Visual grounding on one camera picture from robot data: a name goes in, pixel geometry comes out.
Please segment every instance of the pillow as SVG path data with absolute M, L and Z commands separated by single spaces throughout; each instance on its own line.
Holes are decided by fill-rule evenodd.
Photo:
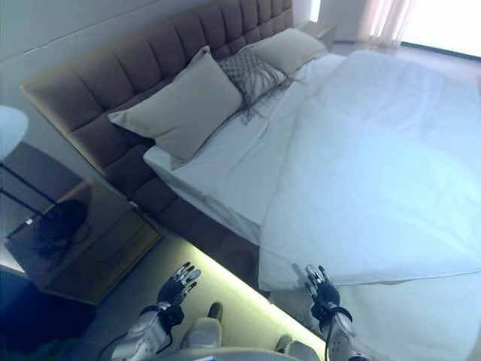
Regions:
M 165 88 L 110 121 L 153 138 L 172 157 L 172 168 L 188 162 L 214 131 L 241 106 L 242 96 L 210 55 L 199 50 Z
M 328 53 L 325 45 L 301 30 L 289 28 L 247 47 L 288 76 L 305 63 Z
M 273 90 L 287 79 L 249 50 L 219 61 L 219 66 L 242 94 L 243 109 L 247 111 L 242 117 L 244 123 L 252 118 L 250 108 L 261 98 L 272 95 Z

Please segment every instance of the lamp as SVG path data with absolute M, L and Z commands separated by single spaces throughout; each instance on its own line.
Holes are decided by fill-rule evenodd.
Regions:
M 43 240 L 57 241 L 72 236 L 86 219 L 86 206 L 78 200 L 67 200 L 56 202 L 47 194 L 33 186 L 15 171 L 4 164 L 4 159 L 22 141 L 29 127 L 29 120 L 22 112 L 14 108 L 0 105 L 0 168 L 15 177 L 19 182 L 35 191 L 42 198 L 48 200 L 53 206 L 43 214 L 28 203 L 9 193 L 0 185 L 0 193 L 5 194 L 9 199 L 30 210 L 40 217 L 38 224 L 38 235 Z

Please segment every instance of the floor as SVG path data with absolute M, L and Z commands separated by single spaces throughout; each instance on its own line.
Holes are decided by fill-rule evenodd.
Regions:
M 178 347 L 194 320 L 204 317 L 210 305 L 220 301 L 224 306 L 225 346 L 273 350 L 280 336 L 290 334 L 322 355 L 324 342 L 300 323 L 180 236 L 167 230 L 162 233 L 165 238 L 100 304 L 96 319 L 73 350 L 73 361 L 96 359 L 104 345 L 124 333 L 137 320 L 139 312 L 155 302 L 160 286 L 178 265 L 187 260 L 203 273 L 198 286 L 182 304 L 186 318 L 180 326 L 173 328 L 174 343 L 166 353 Z M 112 350 L 109 347 L 101 360 L 110 359 Z
M 357 48 L 352 44 L 334 44 L 332 53 L 347 56 Z M 394 53 L 399 59 L 418 62 L 435 68 L 459 80 L 476 80 L 481 77 L 481 61 L 464 59 L 415 47 L 400 47 Z

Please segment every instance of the lamp shade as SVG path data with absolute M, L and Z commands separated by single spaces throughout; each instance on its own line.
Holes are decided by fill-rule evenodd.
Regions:
M 0 105 L 0 161 L 22 141 L 29 118 L 18 109 Z

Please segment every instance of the black cable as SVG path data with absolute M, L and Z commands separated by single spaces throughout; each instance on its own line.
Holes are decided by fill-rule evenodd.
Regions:
M 100 350 L 100 352 L 98 353 L 97 361 L 100 361 L 100 359 L 102 358 L 102 354 L 103 354 L 110 346 L 112 346 L 112 344 L 114 344 L 115 342 L 119 341 L 119 340 L 120 340 L 122 337 L 124 337 L 125 335 L 127 335 L 127 332 L 124 332 L 122 335 L 117 336 L 117 337 L 114 338 L 112 341 L 110 341 L 108 344 L 106 344 L 106 345 Z
M 41 246 L 37 247 L 36 251 L 42 258 L 51 261 L 48 272 L 53 271 L 60 265 L 60 263 L 62 263 L 63 259 L 67 256 L 67 253 L 73 246 L 89 239 L 89 236 L 92 233 L 92 227 L 90 227 L 88 223 L 84 223 L 84 226 L 86 234 L 79 241 L 74 241 L 76 233 L 69 234 L 62 240 L 50 240 L 48 238 L 39 237 L 38 243 L 40 243 Z
M 325 339 L 325 346 L 324 346 L 324 360 L 328 361 L 328 346 L 331 340 L 332 329 L 334 328 L 335 319 L 332 318 L 331 325 L 329 326 L 328 337 Z
M 172 346 L 173 339 L 172 339 L 172 334 L 171 334 L 170 331 L 168 332 L 168 337 L 170 338 L 170 341 L 168 342 L 167 346 L 164 346 L 163 348 L 161 348 L 160 350 L 158 350 L 158 351 L 156 352 L 156 355 L 158 355 L 158 354 L 161 353 L 162 351 L 167 350 L 170 346 Z

